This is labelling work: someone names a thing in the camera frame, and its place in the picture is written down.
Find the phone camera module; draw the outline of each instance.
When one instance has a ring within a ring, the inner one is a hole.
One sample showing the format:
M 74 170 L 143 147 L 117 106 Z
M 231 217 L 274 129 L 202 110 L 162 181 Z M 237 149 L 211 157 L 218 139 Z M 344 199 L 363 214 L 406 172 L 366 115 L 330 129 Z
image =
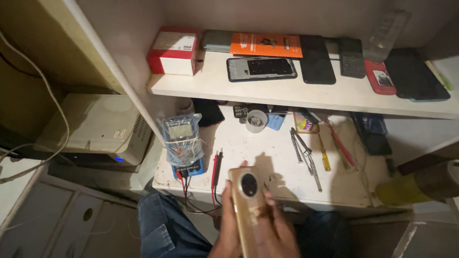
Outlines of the phone camera module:
M 241 180 L 242 192 L 248 197 L 252 197 L 257 193 L 257 180 L 252 174 L 245 174 Z

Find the plastic bag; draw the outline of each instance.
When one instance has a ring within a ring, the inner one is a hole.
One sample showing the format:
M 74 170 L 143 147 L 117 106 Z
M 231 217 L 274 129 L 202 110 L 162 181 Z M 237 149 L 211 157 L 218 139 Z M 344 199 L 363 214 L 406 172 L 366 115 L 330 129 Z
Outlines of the plastic bag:
M 201 114 L 189 114 L 158 120 L 168 150 L 167 161 L 176 167 L 191 166 L 204 156 L 199 139 Z

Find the circular hole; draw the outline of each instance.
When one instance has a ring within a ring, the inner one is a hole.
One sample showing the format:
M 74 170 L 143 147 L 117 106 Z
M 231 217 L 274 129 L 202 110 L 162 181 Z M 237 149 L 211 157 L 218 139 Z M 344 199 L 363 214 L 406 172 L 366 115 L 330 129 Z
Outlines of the circular hole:
M 245 174 L 241 180 L 241 188 L 246 196 L 252 197 L 258 189 L 257 180 L 252 174 Z
M 83 214 L 83 221 L 88 221 L 92 217 L 92 209 L 87 209 Z

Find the red phone case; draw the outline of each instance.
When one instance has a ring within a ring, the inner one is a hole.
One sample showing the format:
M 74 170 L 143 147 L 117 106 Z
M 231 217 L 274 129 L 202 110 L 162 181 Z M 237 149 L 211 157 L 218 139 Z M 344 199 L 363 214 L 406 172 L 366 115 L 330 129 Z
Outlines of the red phone case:
M 395 89 L 383 62 L 365 60 L 365 70 L 374 92 L 381 95 L 394 95 L 397 93 L 397 89 Z

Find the ventilation slots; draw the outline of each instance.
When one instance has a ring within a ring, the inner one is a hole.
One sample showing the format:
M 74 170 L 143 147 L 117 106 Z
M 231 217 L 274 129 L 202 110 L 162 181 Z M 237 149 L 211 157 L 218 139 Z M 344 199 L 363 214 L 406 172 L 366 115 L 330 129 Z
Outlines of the ventilation slots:
M 145 139 L 146 131 L 148 130 L 148 125 L 141 114 L 137 116 L 137 119 L 134 124 L 133 132 L 137 137 L 142 141 Z

